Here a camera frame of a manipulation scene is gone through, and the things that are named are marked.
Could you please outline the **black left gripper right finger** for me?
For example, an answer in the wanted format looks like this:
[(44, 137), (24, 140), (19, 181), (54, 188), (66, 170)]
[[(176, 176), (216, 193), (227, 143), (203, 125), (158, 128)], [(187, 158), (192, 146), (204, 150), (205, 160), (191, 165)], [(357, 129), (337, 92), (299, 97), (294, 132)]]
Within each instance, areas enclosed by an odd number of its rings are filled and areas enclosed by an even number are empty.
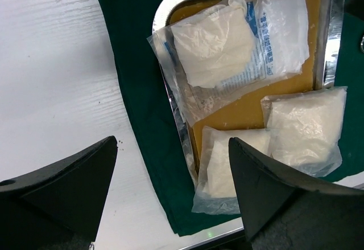
[(306, 175), (276, 161), (239, 138), (229, 140), (229, 161), (245, 233), (254, 237), (306, 193), (355, 196), (357, 188), (330, 183)]

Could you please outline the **dark green surgical cloth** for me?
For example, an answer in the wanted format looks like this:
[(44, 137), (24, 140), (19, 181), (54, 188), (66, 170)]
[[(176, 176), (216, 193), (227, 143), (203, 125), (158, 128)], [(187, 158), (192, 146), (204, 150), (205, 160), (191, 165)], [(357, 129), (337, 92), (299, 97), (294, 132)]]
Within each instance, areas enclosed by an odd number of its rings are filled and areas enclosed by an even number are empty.
[[(114, 53), (123, 102), (154, 190), (179, 236), (228, 222), (230, 216), (191, 211), (193, 183), (157, 59), (147, 42), (162, 0), (98, 0)], [(348, 96), (339, 142), (342, 165), (328, 176), (335, 182), (363, 171), (363, 21), (344, 15), (335, 84)]]

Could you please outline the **stainless steel instrument tray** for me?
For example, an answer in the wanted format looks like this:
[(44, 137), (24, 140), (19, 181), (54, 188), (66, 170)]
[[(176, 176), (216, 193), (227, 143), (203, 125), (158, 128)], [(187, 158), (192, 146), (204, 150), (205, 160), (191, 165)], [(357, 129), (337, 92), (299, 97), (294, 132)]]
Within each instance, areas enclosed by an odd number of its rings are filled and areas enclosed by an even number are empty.
[[(205, 9), (222, 0), (162, 0), (157, 8), (152, 24), (152, 32), (157, 32), (170, 24)], [(331, 87), (336, 76), (338, 53), (342, 33), (345, 0), (319, 0), (315, 5), (318, 18), (311, 23), (317, 28), (314, 34), (314, 61), (312, 64), (313, 88)], [(162, 57), (159, 62), (166, 85), (169, 103), (171, 104), (179, 138), (181, 141), (188, 171), (193, 183), (198, 180), (198, 155), (196, 138), (193, 129), (185, 118), (185, 102), (172, 72), (165, 66), (175, 61), (170, 48), (161, 49), (156, 46), (157, 54)]]

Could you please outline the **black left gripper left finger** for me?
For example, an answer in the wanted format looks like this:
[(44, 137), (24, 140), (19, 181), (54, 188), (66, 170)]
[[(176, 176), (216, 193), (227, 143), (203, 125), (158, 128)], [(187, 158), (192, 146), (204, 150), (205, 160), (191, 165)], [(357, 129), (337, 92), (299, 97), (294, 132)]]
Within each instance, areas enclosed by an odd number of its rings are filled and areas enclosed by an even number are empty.
[(1, 249), (90, 249), (117, 159), (117, 140), (1, 181)]

